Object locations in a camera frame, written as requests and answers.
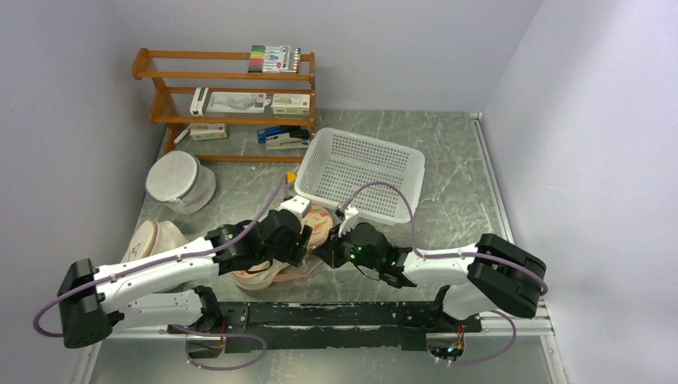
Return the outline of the white flat packaged item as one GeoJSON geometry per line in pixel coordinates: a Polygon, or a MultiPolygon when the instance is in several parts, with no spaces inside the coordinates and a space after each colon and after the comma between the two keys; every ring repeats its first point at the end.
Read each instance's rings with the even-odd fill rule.
{"type": "Polygon", "coordinates": [[[269,106],[266,93],[213,92],[209,96],[206,112],[225,114],[260,114],[269,106]]]}

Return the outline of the white perforated plastic basket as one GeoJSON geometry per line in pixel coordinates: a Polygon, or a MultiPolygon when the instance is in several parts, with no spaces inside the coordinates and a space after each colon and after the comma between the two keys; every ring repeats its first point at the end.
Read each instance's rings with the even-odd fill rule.
{"type": "Polygon", "coordinates": [[[425,176],[425,156],[416,149],[334,128],[320,129],[310,142],[294,182],[296,193],[331,210],[351,199],[360,217],[386,225],[414,214],[425,176]]]}

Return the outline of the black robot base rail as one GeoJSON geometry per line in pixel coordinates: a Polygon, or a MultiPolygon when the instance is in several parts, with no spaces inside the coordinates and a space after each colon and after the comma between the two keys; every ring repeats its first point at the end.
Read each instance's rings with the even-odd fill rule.
{"type": "Polygon", "coordinates": [[[227,353],[258,350],[259,338],[271,350],[399,347],[425,351],[430,334],[482,329],[479,315],[458,321],[430,301],[220,302],[188,327],[207,334],[227,333],[227,353]],[[256,338],[247,339],[247,334],[256,338]]]}

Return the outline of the small yellow block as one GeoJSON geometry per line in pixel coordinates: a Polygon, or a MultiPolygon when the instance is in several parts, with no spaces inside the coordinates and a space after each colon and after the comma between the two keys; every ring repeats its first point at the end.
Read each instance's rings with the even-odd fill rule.
{"type": "Polygon", "coordinates": [[[287,184],[294,184],[295,180],[297,179],[297,175],[294,172],[287,172],[286,173],[286,183],[287,184]]]}

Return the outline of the coloured marker pen set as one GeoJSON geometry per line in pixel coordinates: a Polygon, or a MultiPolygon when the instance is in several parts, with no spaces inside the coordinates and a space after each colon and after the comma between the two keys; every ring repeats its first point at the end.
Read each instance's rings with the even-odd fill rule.
{"type": "Polygon", "coordinates": [[[301,68],[301,49],[294,46],[252,45],[249,54],[249,73],[298,73],[301,68]]]}

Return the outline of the grey black stapler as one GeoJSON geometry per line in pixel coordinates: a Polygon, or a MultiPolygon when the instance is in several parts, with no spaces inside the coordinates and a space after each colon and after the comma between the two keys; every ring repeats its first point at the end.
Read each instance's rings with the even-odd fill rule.
{"type": "Polygon", "coordinates": [[[311,134],[305,130],[291,131],[269,136],[265,140],[267,150],[299,150],[310,144],[311,134]]]}

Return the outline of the green white small box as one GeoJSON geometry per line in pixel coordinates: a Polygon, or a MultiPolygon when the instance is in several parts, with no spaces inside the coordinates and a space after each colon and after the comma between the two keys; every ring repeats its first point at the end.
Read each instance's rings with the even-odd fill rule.
{"type": "Polygon", "coordinates": [[[273,114],[308,115],[311,107],[309,94],[274,94],[271,102],[273,114]]]}

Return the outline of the white red marker pen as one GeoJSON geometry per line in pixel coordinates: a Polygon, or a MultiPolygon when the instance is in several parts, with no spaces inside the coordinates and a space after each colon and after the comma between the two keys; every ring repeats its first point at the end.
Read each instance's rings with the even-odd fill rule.
{"type": "Polygon", "coordinates": [[[189,134],[190,128],[185,128],[174,140],[173,144],[177,145],[179,142],[181,142],[185,136],[189,134]]]}

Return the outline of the white cylindrical mesh laundry bag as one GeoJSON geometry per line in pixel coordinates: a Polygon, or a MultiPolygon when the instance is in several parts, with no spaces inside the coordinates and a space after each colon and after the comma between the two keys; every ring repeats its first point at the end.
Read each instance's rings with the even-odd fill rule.
{"type": "Polygon", "coordinates": [[[151,166],[145,188],[151,198],[175,213],[194,214],[213,197],[216,177],[194,155],[172,150],[151,166]]]}

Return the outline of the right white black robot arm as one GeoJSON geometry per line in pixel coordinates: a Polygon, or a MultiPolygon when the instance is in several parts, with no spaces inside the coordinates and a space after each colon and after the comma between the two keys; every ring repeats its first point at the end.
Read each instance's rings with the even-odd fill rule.
{"type": "Polygon", "coordinates": [[[441,304],[433,307],[431,319],[442,331],[491,310],[533,318],[548,290],[545,263],[495,234],[482,234],[476,244],[466,247],[419,250],[394,246],[363,222],[345,233],[332,228],[313,253],[332,268],[350,263],[371,270],[397,289],[441,284],[441,304]]]}

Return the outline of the floral pink mesh laundry bag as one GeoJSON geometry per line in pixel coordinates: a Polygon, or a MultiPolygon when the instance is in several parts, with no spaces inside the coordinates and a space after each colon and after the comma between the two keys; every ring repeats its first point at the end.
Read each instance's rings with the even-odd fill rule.
{"type": "Polygon", "coordinates": [[[233,272],[233,282],[243,290],[255,291],[264,290],[274,283],[290,282],[311,275],[322,264],[319,258],[312,256],[312,253],[329,238],[329,231],[333,228],[334,220],[326,208],[313,204],[303,218],[302,224],[309,226],[312,233],[306,247],[306,254],[299,267],[273,259],[246,271],[233,272]]]}

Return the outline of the white box under shelf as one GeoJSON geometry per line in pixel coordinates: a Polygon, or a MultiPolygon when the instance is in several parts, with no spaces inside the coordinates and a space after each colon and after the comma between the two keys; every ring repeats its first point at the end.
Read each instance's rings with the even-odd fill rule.
{"type": "Polygon", "coordinates": [[[228,129],[223,123],[191,123],[187,128],[189,136],[195,141],[228,138],[228,129]]]}

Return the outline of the wooden three-tier shelf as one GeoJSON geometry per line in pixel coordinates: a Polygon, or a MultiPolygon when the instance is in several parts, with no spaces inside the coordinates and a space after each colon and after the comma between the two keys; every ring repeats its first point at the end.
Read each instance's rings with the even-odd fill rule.
{"type": "Polygon", "coordinates": [[[258,156],[204,154],[202,162],[299,163],[316,128],[316,60],[313,53],[283,46],[250,52],[148,50],[131,67],[134,78],[149,78],[154,101],[149,118],[168,130],[166,152],[193,128],[280,126],[283,132],[260,142],[258,156]]]}

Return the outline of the blue stapler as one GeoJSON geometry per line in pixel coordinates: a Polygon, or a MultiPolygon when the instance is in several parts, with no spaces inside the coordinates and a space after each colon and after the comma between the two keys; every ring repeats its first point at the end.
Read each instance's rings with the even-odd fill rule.
{"type": "Polygon", "coordinates": [[[309,140],[311,137],[311,133],[307,129],[302,128],[301,126],[280,125],[258,130],[257,142],[259,144],[265,144],[269,137],[281,134],[287,134],[291,138],[298,138],[301,140],[309,140]]]}

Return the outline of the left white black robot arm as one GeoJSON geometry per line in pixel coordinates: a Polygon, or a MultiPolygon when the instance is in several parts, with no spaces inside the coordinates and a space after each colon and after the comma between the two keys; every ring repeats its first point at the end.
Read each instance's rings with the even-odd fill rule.
{"type": "Polygon", "coordinates": [[[256,223],[211,230],[205,237],[153,257],[96,267],[88,259],[70,265],[58,289],[63,344],[68,349],[107,338],[118,324],[146,316],[132,310],[139,299],[195,279],[220,276],[274,259],[298,266],[312,230],[303,224],[310,208],[280,207],[256,223]]]}

